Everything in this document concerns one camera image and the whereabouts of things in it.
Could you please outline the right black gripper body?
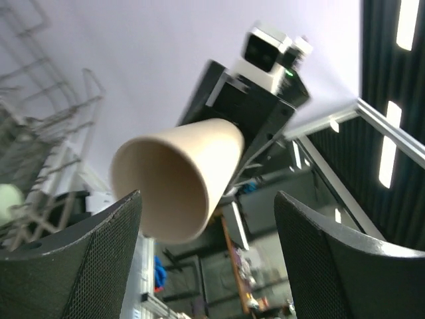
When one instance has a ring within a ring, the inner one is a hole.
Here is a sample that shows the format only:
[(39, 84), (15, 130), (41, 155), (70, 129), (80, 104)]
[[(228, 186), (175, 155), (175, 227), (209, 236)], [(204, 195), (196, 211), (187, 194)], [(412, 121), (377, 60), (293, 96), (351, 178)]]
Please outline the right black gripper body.
[(298, 73), (284, 74), (278, 93), (273, 94), (251, 80), (208, 60), (178, 126), (221, 118), (234, 124), (244, 137), (244, 149), (229, 185), (264, 153), (283, 132), (297, 108), (310, 99)]

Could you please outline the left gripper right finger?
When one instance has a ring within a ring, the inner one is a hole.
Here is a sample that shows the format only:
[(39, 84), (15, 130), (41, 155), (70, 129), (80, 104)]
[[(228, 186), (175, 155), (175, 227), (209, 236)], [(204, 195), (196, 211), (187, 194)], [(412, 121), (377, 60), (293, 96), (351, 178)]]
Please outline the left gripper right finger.
[(283, 191), (274, 215), (298, 318), (424, 317), (424, 252), (337, 223)]

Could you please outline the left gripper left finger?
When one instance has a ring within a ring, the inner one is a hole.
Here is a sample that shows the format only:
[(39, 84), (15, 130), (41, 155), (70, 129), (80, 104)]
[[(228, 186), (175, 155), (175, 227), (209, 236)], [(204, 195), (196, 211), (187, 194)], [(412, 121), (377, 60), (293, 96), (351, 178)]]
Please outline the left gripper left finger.
[(2, 318), (119, 318), (141, 218), (134, 191), (58, 233), (1, 251)]

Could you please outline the beige paper cup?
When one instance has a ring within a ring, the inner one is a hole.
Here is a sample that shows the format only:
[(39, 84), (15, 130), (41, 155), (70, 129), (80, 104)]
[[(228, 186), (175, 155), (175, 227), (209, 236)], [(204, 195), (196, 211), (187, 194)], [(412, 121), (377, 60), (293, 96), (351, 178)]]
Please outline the beige paper cup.
[(188, 243), (205, 230), (243, 150), (242, 132), (218, 118), (132, 138), (114, 154), (112, 191), (141, 193), (144, 235)]

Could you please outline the pale green cup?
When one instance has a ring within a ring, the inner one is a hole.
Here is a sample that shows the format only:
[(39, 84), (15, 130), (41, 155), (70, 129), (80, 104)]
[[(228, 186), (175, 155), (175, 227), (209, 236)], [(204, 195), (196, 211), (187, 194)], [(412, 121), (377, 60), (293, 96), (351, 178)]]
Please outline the pale green cup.
[(1, 184), (1, 226), (22, 217), (25, 202), (22, 191), (13, 184)]

